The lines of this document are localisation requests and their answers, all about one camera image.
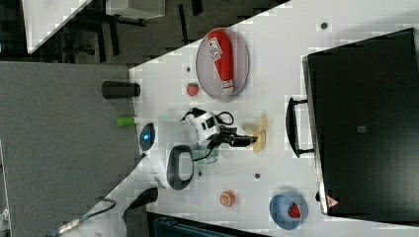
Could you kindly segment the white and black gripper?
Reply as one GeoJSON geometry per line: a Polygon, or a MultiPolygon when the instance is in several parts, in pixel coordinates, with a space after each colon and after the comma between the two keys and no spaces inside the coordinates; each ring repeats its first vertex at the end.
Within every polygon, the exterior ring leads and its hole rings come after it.
{"type": "MultiPolygon", "coordinates": [[[[215,115],[212,112],[192,112],[189,122],[195,127],[198,134],[198,146],[207,148],[213,137],[220,134],[222,125],[233,125],[234,117],[229,112],[221,112],[215,115]]],[[[258,140],[257,136],[233,136],[230,145],[232,147],[247,147],[258,140]]]]}

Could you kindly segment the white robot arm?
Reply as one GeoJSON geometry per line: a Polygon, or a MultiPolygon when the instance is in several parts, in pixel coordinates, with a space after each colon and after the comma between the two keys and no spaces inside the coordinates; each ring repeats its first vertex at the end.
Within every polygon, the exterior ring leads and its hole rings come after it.
{"type": "Polygon", "coordinates": [[[193,152],[204,158],[222,143],[249,147],[260,141],[252,133],[239,135],[221,115],[191,108],[180,119],[147,123],[138,136],[141,159],[135,168],[92,209],[48,237],[126,237],[126,210],[150,189],[185,189],[194,176],[193,152]]]}

